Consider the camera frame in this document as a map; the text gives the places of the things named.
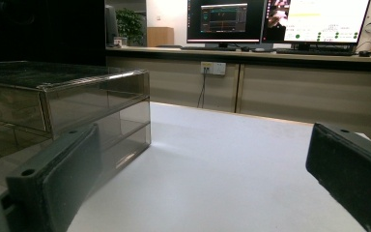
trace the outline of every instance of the screw hole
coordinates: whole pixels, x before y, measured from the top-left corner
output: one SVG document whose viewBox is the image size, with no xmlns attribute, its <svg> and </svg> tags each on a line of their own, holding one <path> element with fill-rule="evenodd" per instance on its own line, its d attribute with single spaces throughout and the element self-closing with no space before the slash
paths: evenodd
<svg viewBox="0 0 371 232">
<path fill-rule="evenodd" d="M 26 171 L 23 171 L 23 172 L 21 173 L 21 175 L 22 175 L 22 176 L 30 176 L 30 175 L 32 175 L 34 172 L 35 172 L 34 169 L 27 169 Z"/>
</svg>

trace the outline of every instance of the white wall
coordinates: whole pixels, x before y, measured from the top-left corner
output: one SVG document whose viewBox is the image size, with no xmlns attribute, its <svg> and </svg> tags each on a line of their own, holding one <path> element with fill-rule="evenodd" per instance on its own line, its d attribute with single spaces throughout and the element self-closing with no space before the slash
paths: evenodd
<svg viewBox="0 0 371 232">
<path fill-rule="evenodd" d="M 173 27 L 174 44 L 186 45 L 186 1 L 187 0 L 146 0 L 147 26 Z M 371 22 L 371 2 L 365 24 Z M 371 42 L 371 34 L 363 32 L 360 43 Z M 358 50 L 368 49 L 369 43 Z"/>
</svg>

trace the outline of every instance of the keyboard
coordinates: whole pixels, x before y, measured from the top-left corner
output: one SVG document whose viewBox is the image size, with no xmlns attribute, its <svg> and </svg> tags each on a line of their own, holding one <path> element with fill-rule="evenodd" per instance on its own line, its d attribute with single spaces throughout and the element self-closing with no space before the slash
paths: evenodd
<svg viewBox="0 0 371 232">
<path fill-rule="evenodd" d="M 329 51 L 329 50 L 293 50 L 293 49 L 277 49 L 278 54 L 294 54 L 294 55 L 322 55 L 322 56 L 353 56 L 352 51 Z"/>
<path fill-rule="evenodd" d="M 181 50 L 236 51 L 234 47 L 183 46 Z"/>
</svg>

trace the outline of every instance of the wall socket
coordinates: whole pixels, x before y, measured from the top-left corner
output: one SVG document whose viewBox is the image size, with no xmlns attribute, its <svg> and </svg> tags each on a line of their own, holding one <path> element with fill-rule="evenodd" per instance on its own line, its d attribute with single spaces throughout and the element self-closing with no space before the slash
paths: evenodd
<svg viewBox="0 0 371 232">
<path fill-rule="evenodd" d="M 217 62 L 201 62 L 201 73 L 204 73 L 204 69 L 206 69 L 206 74 L 219 74 L 225 75 L 225 68 L 227 64 L 225 63 L 217 63 Z"/>
</svg>

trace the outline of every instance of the computer mouse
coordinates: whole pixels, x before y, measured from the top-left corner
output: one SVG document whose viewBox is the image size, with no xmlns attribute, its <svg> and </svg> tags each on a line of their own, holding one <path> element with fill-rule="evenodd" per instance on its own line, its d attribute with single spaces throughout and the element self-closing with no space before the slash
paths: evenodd
<svg viewBox="0 0 371 232">
<path fill-rule="evenodd" d="M 241 47 L 241 51 L 249 51 L 249 47 L 243 46 L 243 47 Z"/>
<path fill-rule="evenodd" d="M 369 57 L 370 54 L 371 54 L 371 52 L 370 51 L 367 51 L 367 50 L 363 50 L 363 51 L 360 51 L 359 52 L 359 56 L 360 57 Z"/>
</svg>

